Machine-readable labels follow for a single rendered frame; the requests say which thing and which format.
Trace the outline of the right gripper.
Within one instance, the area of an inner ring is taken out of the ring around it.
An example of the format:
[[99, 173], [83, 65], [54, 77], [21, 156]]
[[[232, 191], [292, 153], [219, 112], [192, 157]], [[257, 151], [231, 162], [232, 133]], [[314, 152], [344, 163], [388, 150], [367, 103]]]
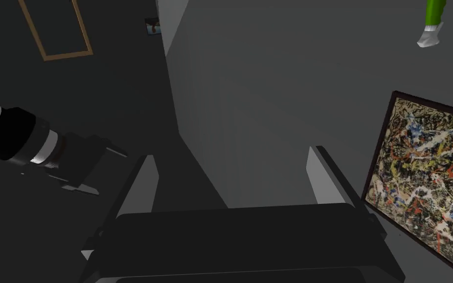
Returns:
[[59, 181], [59, 186], [65, 190], [86, 195], [98, 196], [99, 191], [83, 184], [92, 173], [106, 151], [128, 157], [126, 151], [97, 135], [81, 137], [67, 133], [61, 137], [58, 152], [52, 159], [52, 177]]

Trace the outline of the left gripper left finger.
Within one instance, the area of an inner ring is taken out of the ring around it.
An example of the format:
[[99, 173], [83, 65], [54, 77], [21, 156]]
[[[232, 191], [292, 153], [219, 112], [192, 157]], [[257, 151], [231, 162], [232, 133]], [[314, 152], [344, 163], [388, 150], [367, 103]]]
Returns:
[[100, 235], [121, 215], [150, 213], [158, 181], [159, 174], [154, 157], [152, 155], [141, 156], [115, 197], [100, 227]]

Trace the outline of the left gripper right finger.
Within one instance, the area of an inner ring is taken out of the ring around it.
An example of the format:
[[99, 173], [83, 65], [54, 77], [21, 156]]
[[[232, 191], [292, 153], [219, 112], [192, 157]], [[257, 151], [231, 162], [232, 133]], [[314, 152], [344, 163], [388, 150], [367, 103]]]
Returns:
[[365, 208], [324, 146], [309, 147], [306, 171], [317, 203], [348, 203], [355, 208]]

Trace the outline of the green and white object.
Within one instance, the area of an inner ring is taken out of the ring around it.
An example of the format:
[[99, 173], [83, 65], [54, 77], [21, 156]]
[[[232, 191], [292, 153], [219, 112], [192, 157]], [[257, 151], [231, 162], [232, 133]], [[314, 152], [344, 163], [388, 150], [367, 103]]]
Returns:
[[441, 17], [447, 0], [426, 0], [425, 28], [417, 44], [421, 48], [439, 44], [438, 34], [443, 26]]

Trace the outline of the abstract splatter painting dark frame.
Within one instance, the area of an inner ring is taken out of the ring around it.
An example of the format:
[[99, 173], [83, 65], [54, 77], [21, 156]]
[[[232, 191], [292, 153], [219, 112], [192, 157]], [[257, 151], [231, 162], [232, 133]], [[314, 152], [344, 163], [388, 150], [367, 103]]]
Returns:
[[394, 91], [361, 199], [453, 268], [453, 107]]

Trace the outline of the wooden rectangular wall frame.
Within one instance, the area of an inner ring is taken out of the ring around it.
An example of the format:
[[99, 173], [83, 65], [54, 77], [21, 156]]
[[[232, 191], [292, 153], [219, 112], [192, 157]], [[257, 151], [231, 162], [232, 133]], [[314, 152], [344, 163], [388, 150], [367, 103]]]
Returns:
[[83, 22], [83, 18], [82, 18], [82, 15], [81, 15], [81, 12], [79, 10], [79, 6], [78, 6], [78, 0], [71, 0], [71, 4], [73, 5], [73, 8], [74, 8], [74, 11], [75, 11], [75, 15], [76, 15], [76, 18], [77, 18], [77, 22], [79, 24], [79, 27], [80, 27], [80, 30], [81, 30], [81, 33], [82, 33], [82, 37], [84, 39], [84, 43], [85, 43], [85, 46], [86, 46], [86, 50], [83, 50], [83, 51], [78, 51], [78, 52], [72, 52], [72, 53], [62, 53], [62, 54], [57, 54], [57, 55], [47, 55], [46, 54], [46, 51], [44, 49], [44, 46], [42, 44], [42, 41], [39, 37], [39, 34], [37, 32], [37, 29], [33, 23], [33, 20], [31, 18], [31, 15], [28, 11], [28, 8], [27, 8], [27, 5], [25, 4], [25, 0], [17, 0], [20, 7], [21, 7], [21, 10], [23, 12], [23, 15], [26, 19], [26, 22], [30, 28], [30, 31], [31, 31], [31, 34], [37, 44], [37, 47], [39, 49], [39, 52], [43, 58], [44, 61], [52, 61], [52, 60], [59, 60], [59, 59], [67, 59], [67, 58], [74, 58], [74, 57], [85, 57], [85, 56], [91, 56], [93, 55], [93, 50], [92, 50], [92, 47], [91, 47], [91, 44], [90, 44], [90, 40], [88, 38], [88, 34], [86, 32], [86, 29], [85, 29], [85, 25], [84, 25], [84, 22]]

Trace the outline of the small blue wall picture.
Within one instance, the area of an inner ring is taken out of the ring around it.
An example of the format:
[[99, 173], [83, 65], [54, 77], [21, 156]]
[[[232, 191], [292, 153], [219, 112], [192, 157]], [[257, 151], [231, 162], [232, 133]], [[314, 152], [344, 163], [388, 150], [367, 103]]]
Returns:
[[148, 35], [158, 35], [161, 34], [161, 25], [158, 17], [155, 18], [145, 18], [145, 26]]

